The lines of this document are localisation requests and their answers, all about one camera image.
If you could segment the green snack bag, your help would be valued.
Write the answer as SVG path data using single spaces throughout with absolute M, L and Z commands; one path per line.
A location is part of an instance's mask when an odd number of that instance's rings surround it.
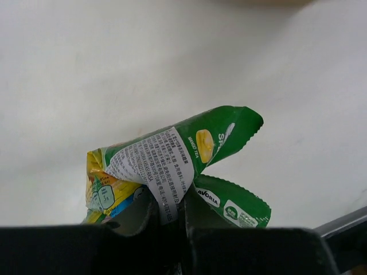
M 271 208 L 239 185 L 203 171 L 237 152 L 263 126 L 248 107 L 220 106 L 129 142 L 87 153 L 85 223 L 104 223 L 145 191 L 156 200 L 161 223 L 178 219 L 179 204 L 194 190 L 238 227 L 266 227 Z

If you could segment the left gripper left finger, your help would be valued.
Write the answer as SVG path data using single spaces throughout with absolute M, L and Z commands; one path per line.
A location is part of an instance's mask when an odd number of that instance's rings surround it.
M 144 191 L 106 223 L 3 227 L 1 274 L 155 274 L 158 205 Z

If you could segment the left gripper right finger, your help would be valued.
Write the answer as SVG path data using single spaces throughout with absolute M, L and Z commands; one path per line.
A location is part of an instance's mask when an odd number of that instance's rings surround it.
M 324 240 L 303 228 L 239 228 L 190 190 L 180 212 L 183 274 L 338 274 Z

